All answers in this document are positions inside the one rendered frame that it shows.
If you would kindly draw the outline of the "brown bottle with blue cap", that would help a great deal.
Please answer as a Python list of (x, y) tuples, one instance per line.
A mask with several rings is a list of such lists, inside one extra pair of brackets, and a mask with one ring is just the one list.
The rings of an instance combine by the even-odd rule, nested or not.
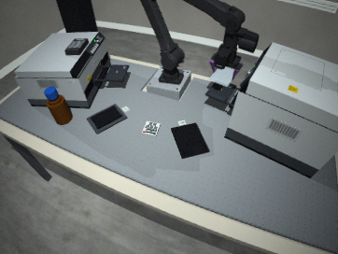
[(55, 87), (46, 88), (44, 93), (48, 99), (46, 105), (57, 124), (65, 125), (69, 123), (72, 120), (73, 115), (64, 97), (58, 94)]

